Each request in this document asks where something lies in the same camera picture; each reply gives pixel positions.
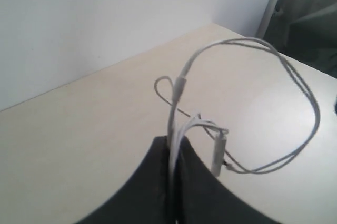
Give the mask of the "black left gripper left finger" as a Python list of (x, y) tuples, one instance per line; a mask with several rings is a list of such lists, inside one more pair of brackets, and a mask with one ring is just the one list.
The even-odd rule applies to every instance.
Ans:
[(174, 223), (167, 209), (168, 162), (166, 137), (155, 137), (127, 182), (79, 223)]

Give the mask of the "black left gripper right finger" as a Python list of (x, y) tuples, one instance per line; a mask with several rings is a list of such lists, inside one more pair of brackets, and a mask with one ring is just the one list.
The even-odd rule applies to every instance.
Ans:
[(175, 172), (178, 223), (266, 223), (266, 216), (224, 187), (183, 138)]

